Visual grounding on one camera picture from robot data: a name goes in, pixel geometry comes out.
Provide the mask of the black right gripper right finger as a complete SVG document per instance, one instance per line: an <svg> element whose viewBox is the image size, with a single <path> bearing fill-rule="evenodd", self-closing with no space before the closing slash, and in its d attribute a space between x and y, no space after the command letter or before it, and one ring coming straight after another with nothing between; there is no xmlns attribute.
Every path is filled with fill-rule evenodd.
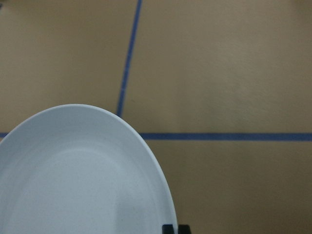
<svg viewBox="0 0 312 234"><path fill-rule="evenodd" d="M178 234L191 234L191 228L187 224L179 224Z"/></svg>

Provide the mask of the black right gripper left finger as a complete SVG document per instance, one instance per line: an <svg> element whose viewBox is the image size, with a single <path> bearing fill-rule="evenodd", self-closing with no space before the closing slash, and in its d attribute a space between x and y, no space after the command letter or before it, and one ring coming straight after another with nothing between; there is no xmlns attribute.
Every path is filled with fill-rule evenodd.
<svg viewBox="0 0 312 234"><path fill-rule="evenodd" d="M172 224L162 225L162 234L174 234L174 228Z"/></svg>

